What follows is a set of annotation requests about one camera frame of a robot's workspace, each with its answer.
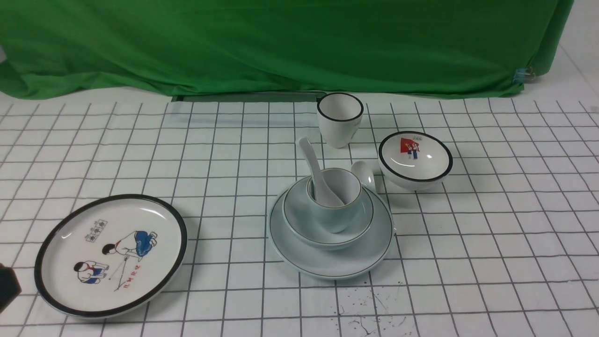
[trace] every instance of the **spoon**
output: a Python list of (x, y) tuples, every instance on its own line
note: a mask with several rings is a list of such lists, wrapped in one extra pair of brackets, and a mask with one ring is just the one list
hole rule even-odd
[(345, 205), (337, 195), (331, 191), (329, 185), (326, 184), (325, 178), (322, 176), (318, 160), (316, 159), (316, 153), (312, 148), (312, 144), (306, 137), (302, 137), (298, 140), (299, 148), (304, 154), (305, 160), (308, 162), (308, 167), (312, 173), (312, 185), (314, 188), (314, 199), (326, 207), (341, 207)]
[(376, 192), (376, 183), (374, 182), (374, 172), (370, 169), (368, 164), (364, 161), (357, 161), (352, 165), (352, 173), (358, 177), (358, 180), (372, 190)]

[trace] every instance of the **plate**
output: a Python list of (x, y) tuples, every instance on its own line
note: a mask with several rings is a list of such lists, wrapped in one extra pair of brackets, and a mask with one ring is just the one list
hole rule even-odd
[(35, 260), (35, 285), (68, 315), (119, 315), (167, 285), (186, 247), (183, 218), (166, 202), (140, 194), (103, 198), (50, 232)]
[(320, 279), (349, 279), (359, 276), (383, 261), (393, 239), (393, 217), (385, 202), (368, 191), (374, 218), (370, 229), (350, 247), (324, 251), (299, 240), (285, 224), (283, 196), (280, 194), (267, 217), (267, 233), (283, 261), (301, 273)]
[(373, 202), (368, 193), (362, 193), (361, 200), (358, 200), (361, 204), (349, 226), (339, 233), (325, 230), (308, 204), (306, 185), (309, 179), (310, 177), (305, 177), (298, 181), (283, 197), (286, 223), (300, 240), (321, 249), (336, 249), (351, 244), (370, 229), (374, 216)]

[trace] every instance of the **pale blue cup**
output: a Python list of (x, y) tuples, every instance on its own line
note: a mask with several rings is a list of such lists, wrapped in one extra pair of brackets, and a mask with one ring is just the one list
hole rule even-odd
[(343, 201), (344, 205), (340, 207), (322, 206), (314, 199), (314, 188), (312, 177), (309, 177), (306, 184), (306, 194), (310, 210), (319, 224), (330, 233), (339, 233), (345, 230), (356, 213), (363, 208), (359, 202), (362, 197), (362, 184), (353, 173), (342, 168), (326, 168), (322, 170), (322, 175), (330, 189)]

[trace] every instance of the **grid tablecloth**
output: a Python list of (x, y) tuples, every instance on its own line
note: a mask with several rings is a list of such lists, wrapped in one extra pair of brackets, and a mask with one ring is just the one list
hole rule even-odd
[[(23, 288), (0, 315), (0, 335), (596, 336), (597, 106), (369, 102), (344, 149), (322, 144), (315, 103), (0, 106), (0, 263)], [(426, 192), (376, 177), (397, 228), (383, 263), (339, 282), (285, 265), (265, 214), (308, 174), (294, 140), (307, 136), (324, 167), (375, 168), (378, 142), (397, 130), (440, 139), (455, 160)], [(181, 213), (184, 263), (139, 309), (99, 322), (66, 317), (37, 295), (41, 242), (78, 207), (123, 193)]]

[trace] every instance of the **blue pants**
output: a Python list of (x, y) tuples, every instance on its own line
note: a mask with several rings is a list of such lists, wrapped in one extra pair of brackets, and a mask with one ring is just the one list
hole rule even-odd
[[(94, 276), (100, 275), (103, 271), (104, 271), (104, 269), (96, 268), (93, 270), (93, 275)], [(90, 278), (87, 281), (85, 281), (84, 283), (94, 284), (96, 282), (96, 280), (97, 280), (96, 278)]]
[(135, 242), (137, 245), (135, 246), (135, 252), (140, 257), (146, 256), (150, 250), (152, 250), (152, 245), (150, 244), (150, 240), (153, 236), (149, 235), (146, 231), (138, 231), (135, 234)]

